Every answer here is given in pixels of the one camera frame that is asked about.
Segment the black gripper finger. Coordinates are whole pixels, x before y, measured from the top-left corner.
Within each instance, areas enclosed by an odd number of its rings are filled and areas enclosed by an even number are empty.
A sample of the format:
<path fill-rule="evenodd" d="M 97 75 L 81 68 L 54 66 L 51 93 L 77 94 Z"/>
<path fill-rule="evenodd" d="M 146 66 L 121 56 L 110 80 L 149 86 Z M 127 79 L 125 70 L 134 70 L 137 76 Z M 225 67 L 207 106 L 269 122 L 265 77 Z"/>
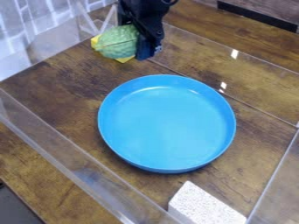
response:
<path fill-rule="evenodd" d="M 165 35 L 162 33 L 157 36 L 146 36 L 145 34 L 138 36 L 135 53 L 138 60 L 147 60 L 163 50 L 163 39 Z"/>

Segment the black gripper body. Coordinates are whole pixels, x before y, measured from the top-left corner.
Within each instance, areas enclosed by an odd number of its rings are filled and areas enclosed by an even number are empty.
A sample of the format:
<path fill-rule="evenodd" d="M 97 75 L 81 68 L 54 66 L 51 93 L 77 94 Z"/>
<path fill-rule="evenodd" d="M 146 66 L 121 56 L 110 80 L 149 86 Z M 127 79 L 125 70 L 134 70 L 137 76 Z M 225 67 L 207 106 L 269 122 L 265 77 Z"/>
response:
<path fill-rule="evenodd" d="M 165 37 L 163 18 L 173 0 L 118 0 L 118 24 L 134 24 L 141 34 Z"/>

